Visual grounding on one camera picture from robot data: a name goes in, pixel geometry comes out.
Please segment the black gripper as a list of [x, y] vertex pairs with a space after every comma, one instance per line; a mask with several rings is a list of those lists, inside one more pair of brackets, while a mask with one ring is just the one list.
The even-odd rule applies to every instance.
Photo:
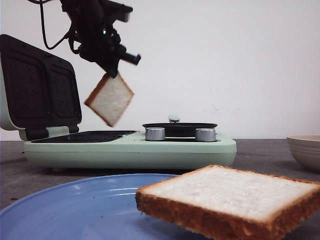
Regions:
[[141, 56], [127, 52], [113, 27], [115, 21], [129, 21], [131, 6], [110, 0], [62, 0], [61, 7], [71, 20], [68, 43], [73, 53], [98, 64], [112, 78], [118, 75], [120, 60], [138, 65]]

